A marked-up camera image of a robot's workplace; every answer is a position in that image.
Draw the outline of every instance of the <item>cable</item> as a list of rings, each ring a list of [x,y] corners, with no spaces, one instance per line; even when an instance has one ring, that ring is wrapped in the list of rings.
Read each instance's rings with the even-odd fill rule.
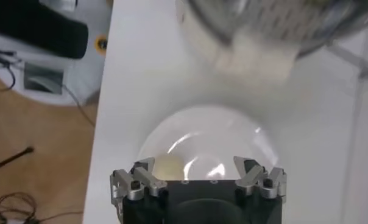
[[[6,52],[6,51],[0,51],[0,68],[5,68],[6,70],[8,70],[9,74],[11,75],[12,78],[12,83],[10,86],[5,87],[5,88],[0,88],[0,92],[7,92],[10,91],[16,84],[16,77],[15,74],[13,73],[13,71],[10,69],[11,65],[15,65],[17,63],[21,62],[21,59],[15,56],[15,52]],[[8,59],[4,58],[5,57],[13,57],[16,60],[15,61],[9,61]]]
[[[87,115],[87,113],[85,112],[85,110],[82,108],[79,100],[77,99],[77,97],[74,95],[74,93],[72,91],[70,91],[70,89],[63,83],[57,83],[56,84],[60,85],[64,90],[66,90],[66,92],[68,92],[68,94],[73,98],[74,102],[77,105],[77,108],[79,109],[81,115],[85,118],[85,120],[87,120],[87,122],[92,126],[95,127],[96,124],[92,121],[92,119],[90,119],[90,117]]]
[[[24,204],[28,205],[30,207],[30,211],[22,210],[22,209],[16,209],[9,206],[4,206],[3,203],[5,201],[11,200],[11,199],[17,199],[19,201],[22,201]],[[83,214],[83,211],[74,211],[74,212],[63,212],[56,215],[52,215],[43,219],[37,219],[35,216],[35,213],[37,211],[37,204],[35,202],[35,199],[33,196],[24,193],[24,192],[15,192],[11,194],[6,194],[0,197],[0,224],[7,223],[8,218],[6,217],[6,213],[12,212],[23,215],[24,223],[41,223],[48,220],[56,219],[62,216],[66,215],[78,215]]]
[[[23,71],[23,68],[20,68],[17,65],[11,64],[11,66],[13,68],[19,69],[20,71]],[[63,83],[59,83],[59,82],[55,82],[54,80],[52,80],[55,84],[57,84],[58,86],[60,86],[61,88],[63,88],[66,92],[68,92],[68,94],[72,97],[73,101],[76,103],[77,108],[79,109],[81,115],[85,118],[85,120],[92,126],[95,127],[96,124],[92,121],[92,119],[87,115],[87,113],[85,112],[85,110],[83,109],[83,107],[81,106],[80,101],[78,100],[78,98],[76,97],[76,95]]]
[[[4,203],[6,202],[12,202],[13,200],[21,201],[24,205],[27,205],[29,207],[28,210],[22,210],[17,208],[11,208],[9,206],[4,206]],[[14,213],[19,214],[24,217],[25,221],[35,220],[35,213],[37,211],[37,203],[35,202],[35,199],[24,192],[15,192],[11,194],[6,194],[0,197],[0,223],[6,223],[7,222],[7,216],[8,213]]]
[[[44,219],[39,219],[39,221],[40,222],[45,222],[47,220],[56,219],[58,217],[65,216],[65,215],[79,215],[79,214],[83,214],[83,212],[82,211],[80,211],[80,212],[64,212],[64,213],[59,213],[57,215],[53,215],[53,216],[50,216],[50,217],[47,217],[47,218],[44,218]]]

